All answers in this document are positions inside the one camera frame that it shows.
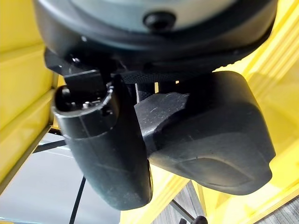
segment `metal rod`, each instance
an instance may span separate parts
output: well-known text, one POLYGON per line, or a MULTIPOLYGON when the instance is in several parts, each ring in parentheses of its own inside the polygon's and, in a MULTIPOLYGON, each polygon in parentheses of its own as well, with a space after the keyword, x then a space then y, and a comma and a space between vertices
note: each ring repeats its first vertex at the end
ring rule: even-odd
POLYGON ((181 214, 184 219, 186 219, 188 222, 192 222, 194 220, 193 216, 190 215, 182 206, 179 205, 179 203, 177 203, 175 200, 172 200, 170 202, 170 205, 176 210, 178 211, 179 214, 181 214))
POLYGON ((71 212, 71 218, 70 218, 69 224, 74 224, 74 222, 75 222, 75 218, 76 218, 76 214, 77 214, 78 207, 79 207, 79 204, 80 204, 80 200, 81 200, 82 192, 83 192, 83 189, 84 189, 85 181, 86 181, 86 179, 83 176, 81 184, 80 184, 80 188, 79 188, 79 191, 78 191, 78 194, 77 194, 77 198, 76 198, 76 201, 75 201, 75 204, 74 204, 74 207, 73 207, 73 211, 71 212))
POLYGON ((33 153, 38 153, 38 152, 42 152, 42 151, 45 151, 48 149, 65 146, 65 145, 66 145, 65 140, 49 142, 49 143, 37 146, 33 153))

